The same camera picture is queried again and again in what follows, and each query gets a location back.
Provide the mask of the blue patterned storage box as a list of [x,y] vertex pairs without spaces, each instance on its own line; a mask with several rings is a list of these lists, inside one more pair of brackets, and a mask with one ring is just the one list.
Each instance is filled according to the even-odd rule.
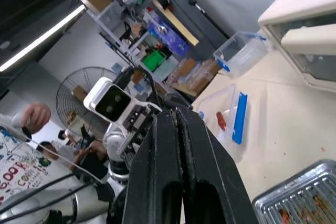
[[177,34],[155,11],[142,11],[143,20],[147,24],[148,31],[157,37],[168,49],[180,57],[184,56],[190,49],[189,44]]

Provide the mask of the bystander bare hand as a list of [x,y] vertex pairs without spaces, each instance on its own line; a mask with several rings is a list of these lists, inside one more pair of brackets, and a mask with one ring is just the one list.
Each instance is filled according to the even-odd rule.
[[34,103],[25,109],[20,124],[26,127],[30,134],[35,134],[49,122],[50,117],[51,110],[48,105]]

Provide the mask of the white metal storage shelf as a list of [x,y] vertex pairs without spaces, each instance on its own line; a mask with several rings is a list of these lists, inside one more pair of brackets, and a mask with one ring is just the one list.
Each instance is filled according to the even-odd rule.
[[126,6],[117,1],[110,3],[99,15],[87,10],[89,16],[100,26],[100,35],[119,52],[130,66],[139,66],[148,71],[154,81],[164,85],[164,78],[156,70],[151,72],[144,64],[144,58],[155,50],[155,40],[144,24],[130,15]]

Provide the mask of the red sausage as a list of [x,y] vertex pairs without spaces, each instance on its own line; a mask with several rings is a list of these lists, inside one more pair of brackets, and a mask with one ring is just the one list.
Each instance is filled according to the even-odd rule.
[[226,130],[226,121],[224,119],[224,116],[221,112],[217,112],[216,113],[216,117],[217,117],[217,123],[218,123],[218,126],[223,130],[225,131]]

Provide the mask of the black pole with knob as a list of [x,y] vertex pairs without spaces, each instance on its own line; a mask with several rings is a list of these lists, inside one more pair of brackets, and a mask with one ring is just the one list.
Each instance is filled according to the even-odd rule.
[[196,7],[200,13],[226,38],[229,39],[228,34],[207,14],[206,11],[204,11],[203,8],[199,6],[197,3],[197,0],[188,0],[188,4],[190,6]]

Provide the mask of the long ceiling light strip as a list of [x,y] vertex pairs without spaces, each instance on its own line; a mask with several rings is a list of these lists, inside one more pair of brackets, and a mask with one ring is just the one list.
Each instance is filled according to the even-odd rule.
[[79,15],[85,9],[86,8],[85,8],[84,4],[77,7],[74,11],[72,11],[69,15],[67,15],[65,18],[63,18],[60,22],[55,24],[51,29],[49,29],[48,31],[43,33],[40,37],[38,37],[36,40],[34,40],[31,44],[26,46],[20,52],[18,52],[14,56],[12,56],[5,63],[3,63],[0,66],[0,72],[5,71],[6,69],[8,69],[12,65],[14,65],[17,61],[21,60],[25,55],[30,53],[33,49],[38,47],[40,44],[42,44],[45,40],[47,40],[54,33],[56,33],[58,30],[60,30],[62,27],[64,27],[64,25],[68,24],[71,20],[73,20],[77,15]]

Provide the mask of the open clear box blue clip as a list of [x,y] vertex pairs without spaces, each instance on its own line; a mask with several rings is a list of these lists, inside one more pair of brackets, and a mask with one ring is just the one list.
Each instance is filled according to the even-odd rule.
[[[235,84],[204,98],[196,111],[220,144],[228,151],[235,163],[243,159],[246,149],[244,129],[248,110],[248,94],[241,92]],[[216,113],[221,112],[226,121],[223,131],[217,123]]]

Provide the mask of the long cardboard sheet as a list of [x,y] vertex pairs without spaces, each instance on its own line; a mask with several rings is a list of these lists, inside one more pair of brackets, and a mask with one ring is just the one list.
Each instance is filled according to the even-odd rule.
[[168,8],[164,9],[158,0],[152,0],[152,2],[193,46],[196,46],[199,43],[199,40],[178,20],[178,18]]

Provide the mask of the ribbed metal tray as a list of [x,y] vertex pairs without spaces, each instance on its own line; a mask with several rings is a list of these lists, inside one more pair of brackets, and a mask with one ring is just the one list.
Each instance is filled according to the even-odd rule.
[[260,224],[336,224],[336,161],[315,162],[253,200]]

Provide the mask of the person in white printed shirt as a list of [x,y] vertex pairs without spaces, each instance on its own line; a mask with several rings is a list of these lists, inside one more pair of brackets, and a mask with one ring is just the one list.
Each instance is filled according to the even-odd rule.
[[69,188],[78,182],[72,171],[30,145],[33,134],[13,118],[0,114],[0,207],[12,196],[41,188],[63,177],[57,185]]

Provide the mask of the round metal cage fan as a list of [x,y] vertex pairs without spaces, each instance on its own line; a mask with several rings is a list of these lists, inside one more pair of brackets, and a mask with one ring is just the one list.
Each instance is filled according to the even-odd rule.
[[82,135],[84,126],[87,132],[101,138],[109,123],[88,110],[83,101],[101,77],[114,80],[117,74],[101,67],[79,69],[65,78],[56,95],[56,110],[64,126],[73,134]]

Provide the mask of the seated person in dark clothes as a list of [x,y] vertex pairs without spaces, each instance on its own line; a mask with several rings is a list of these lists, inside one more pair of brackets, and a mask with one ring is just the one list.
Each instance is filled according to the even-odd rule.
[[44,141],[36,147],[36,150],[72,172],[77,169],[73,164],[82,167],[98,179],[103,179],[108,171],[96,153],[86,149],[78,150],[69,145],[56,147],[56,144]]

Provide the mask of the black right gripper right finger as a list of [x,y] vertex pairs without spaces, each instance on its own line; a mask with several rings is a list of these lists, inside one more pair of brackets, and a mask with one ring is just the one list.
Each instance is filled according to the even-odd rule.
[[258,224],[233,158],[200,116],[177,111],[186,224]]

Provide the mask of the clear boxes with brown contents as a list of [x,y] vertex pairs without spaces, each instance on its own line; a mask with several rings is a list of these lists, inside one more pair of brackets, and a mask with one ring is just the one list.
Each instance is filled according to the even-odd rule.
[[197,97],[221,70],[214,59],[196,61],[183,59],[168,76],[166,83],[192,97]]

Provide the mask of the clear lidded box blue clips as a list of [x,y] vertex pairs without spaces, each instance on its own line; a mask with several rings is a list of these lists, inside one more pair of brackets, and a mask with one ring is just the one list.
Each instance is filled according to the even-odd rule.
[[226,75],[239,78],[268,53],[266,42],[261,34],[238,31],[213,56]]

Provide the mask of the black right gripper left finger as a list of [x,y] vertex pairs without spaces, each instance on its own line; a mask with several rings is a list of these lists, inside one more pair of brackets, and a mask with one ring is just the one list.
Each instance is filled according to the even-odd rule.
[[131,164],[122,224],[180,224],[182,172],[171,111],[154,117]]

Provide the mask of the green plastic bin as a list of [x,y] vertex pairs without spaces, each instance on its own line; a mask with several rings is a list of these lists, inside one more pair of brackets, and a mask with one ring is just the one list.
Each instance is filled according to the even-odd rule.
[[165,55],[162,54],[159,50],[155,50],[149,53],[142,62],[151,72],[153,72],[165,60]]

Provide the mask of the white toaster oven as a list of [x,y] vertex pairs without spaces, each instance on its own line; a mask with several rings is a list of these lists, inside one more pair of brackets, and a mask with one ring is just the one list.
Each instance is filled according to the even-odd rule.
[[336,0],[275,0],[258,24],[307,85],[336,93]]

